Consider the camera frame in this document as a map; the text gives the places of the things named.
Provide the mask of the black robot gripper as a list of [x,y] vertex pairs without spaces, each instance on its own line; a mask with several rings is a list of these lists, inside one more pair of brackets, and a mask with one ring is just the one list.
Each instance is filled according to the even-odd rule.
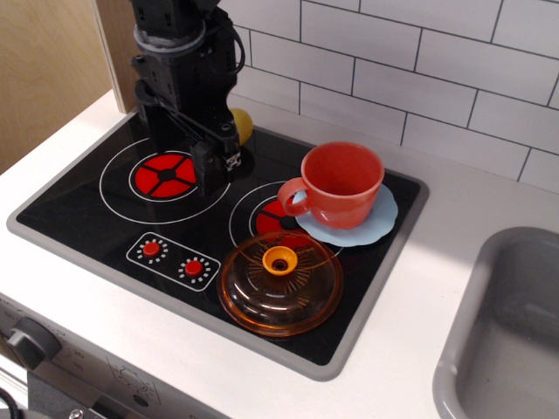
[[156,138],[156,109],[190,137],[197,188],[209,196],[230,183],[241,165],[238,129],[227,97],[243,59],[230,24],[202,24],[183,38],[155,36],[134,28],[141,54],[132,60],[139,75],[135,97]]

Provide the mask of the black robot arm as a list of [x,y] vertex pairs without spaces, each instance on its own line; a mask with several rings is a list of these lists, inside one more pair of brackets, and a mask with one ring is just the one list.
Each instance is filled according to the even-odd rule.
[[240,36],[216,1],[134,1],[132,9],[138,114],[159,148],[187,146],[198,191],[211,195],[241,164],[227,105],[245,64]]

